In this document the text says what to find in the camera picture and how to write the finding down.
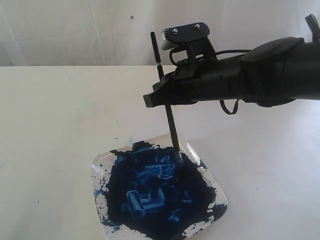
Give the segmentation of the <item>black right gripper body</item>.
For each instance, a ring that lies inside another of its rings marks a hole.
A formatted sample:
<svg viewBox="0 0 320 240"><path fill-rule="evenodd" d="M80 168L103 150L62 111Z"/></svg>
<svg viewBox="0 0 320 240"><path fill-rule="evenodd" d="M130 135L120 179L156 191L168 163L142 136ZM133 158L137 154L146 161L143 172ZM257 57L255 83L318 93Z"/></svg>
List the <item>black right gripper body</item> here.
<svg viewBox="0 0 320 240"><path fill-rule="evenodd" d="M218 54L236 53L236 56L215 59L202 58L195 64L179 65L174 76L179 79L178 92L198 92L199 102L241 100L241 59L248 49L223 50Z"/></svg>

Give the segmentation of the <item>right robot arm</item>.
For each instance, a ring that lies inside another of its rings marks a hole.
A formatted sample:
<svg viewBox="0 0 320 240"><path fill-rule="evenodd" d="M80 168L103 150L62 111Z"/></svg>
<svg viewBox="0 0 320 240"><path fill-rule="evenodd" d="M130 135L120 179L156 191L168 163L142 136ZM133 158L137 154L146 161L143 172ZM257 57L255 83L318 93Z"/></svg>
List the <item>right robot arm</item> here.
<svg viewBox="0 0 320 240"><path fill-rule="evenodd" d="M242 100L261 107L320 98L320 44L286 37L247 54L178 66L144 95L148 108Z"/></svg>

